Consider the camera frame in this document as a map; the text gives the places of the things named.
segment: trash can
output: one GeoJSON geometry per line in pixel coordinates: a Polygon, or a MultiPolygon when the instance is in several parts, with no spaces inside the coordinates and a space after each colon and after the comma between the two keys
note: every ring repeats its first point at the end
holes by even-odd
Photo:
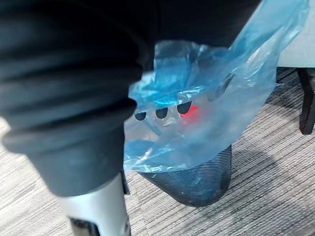
{"type": "Polygon", "coordinates": [[[231,180],[232,147],[214,159],[182,171],[139,173],[176,201],[192,207],[216,202],[227,191],[231,180]]]}

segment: plastic bag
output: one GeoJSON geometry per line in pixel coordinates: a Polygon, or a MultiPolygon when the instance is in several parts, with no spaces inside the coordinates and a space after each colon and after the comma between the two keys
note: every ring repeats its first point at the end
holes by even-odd
{"type": "Polygon", "coordinates": [[[125,171],[185,170],[235,142],[276,85],[280,52],[303,28],[308,0],[264,0],[229,48],[164,41],[155,71],[130,88],[143,121],[125,122],[125,171]],[[189,115],[176,105],[192,102],[189,115]],[[155,109],[168,107],[166,118],[155,109]]]}

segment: chair leg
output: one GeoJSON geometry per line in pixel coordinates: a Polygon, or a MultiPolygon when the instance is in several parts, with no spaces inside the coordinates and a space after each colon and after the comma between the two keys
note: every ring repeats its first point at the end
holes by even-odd
{"type": "Polygon", "coordinates": [[[311,134],[315,124],[315,68],[299,68],[298,74],[304,91],[300,130],[311,134]]]}

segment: red object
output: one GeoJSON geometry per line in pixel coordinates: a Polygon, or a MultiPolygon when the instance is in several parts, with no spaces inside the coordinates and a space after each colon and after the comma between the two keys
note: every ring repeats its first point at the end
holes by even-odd
{"type": "Polygon", "coordinates": [[[200,111],[198,107],[191,105],[189,111],[186,114],[180,114],[180,116],[187,123],[195,123],[199,121],[200,111]]]}

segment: gray striped carpet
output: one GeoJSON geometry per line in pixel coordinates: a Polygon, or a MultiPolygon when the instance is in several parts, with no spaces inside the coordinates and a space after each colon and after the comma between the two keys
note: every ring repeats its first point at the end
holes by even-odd
{"type": "MultiPolygon", "coordinates": [[[[279,70],[282,84],[233,145],[232,182],[217,203],[183,206],[138,174],[127,176],[134,236],[315,235],[315,136],[299,131],[302,90],[289,72],[279,70]]],[[[0,236],[72,235],[27,159],[3,147],[0,156],[0,236]]]]}

